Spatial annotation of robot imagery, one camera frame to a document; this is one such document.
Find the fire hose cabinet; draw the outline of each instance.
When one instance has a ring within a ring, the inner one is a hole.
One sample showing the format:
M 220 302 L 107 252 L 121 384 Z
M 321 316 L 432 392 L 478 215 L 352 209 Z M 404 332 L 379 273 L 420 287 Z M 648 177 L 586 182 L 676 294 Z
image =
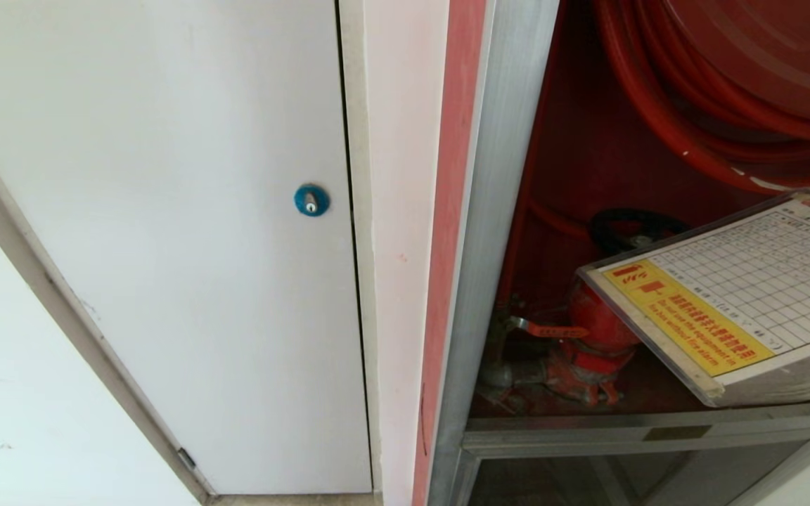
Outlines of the fire hose cabinet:
M 757 504 L 810 464 L 810 9 L 485 16 L 428 503 Z

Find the yellow label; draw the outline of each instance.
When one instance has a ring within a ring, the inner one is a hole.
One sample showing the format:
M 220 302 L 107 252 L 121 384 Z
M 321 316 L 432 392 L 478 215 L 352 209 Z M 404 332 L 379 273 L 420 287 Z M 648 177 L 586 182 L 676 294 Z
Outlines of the yellow label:
M 610 269 L 604 275 L 711 377 L 774 356 L 649 260 Z

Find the black handwheel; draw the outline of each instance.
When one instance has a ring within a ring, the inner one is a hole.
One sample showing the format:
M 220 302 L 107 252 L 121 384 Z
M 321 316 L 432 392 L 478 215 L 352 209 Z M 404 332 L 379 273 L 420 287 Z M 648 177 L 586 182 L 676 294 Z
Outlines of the black handwheel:
M 689 225 L 639 209 L 605 209 L 589 221 L 589 237 L 605 255 L 617 255 L 685 233 Z

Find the door hinge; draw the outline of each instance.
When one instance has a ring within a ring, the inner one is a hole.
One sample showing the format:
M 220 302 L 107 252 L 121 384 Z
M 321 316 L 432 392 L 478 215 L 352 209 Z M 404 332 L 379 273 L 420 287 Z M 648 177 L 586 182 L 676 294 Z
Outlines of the door hinge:
M 195 461 L 192 457 L 190 457 L 189 452 L 186 451 L 186 448 L 178 449 L 177 455 L 180 455 L 180 460 L 183 461 L 190 471 L 195 470 Z

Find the blue lock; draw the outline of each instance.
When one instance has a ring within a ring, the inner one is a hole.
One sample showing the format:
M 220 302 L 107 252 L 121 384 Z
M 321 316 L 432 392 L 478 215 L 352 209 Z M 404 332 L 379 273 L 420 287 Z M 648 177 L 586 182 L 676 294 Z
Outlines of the blue lock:
M 305 216 L 317 217 L 330 208 L 330 195 L 321 186 L 302 185 L 296 190 L 295 206 Z

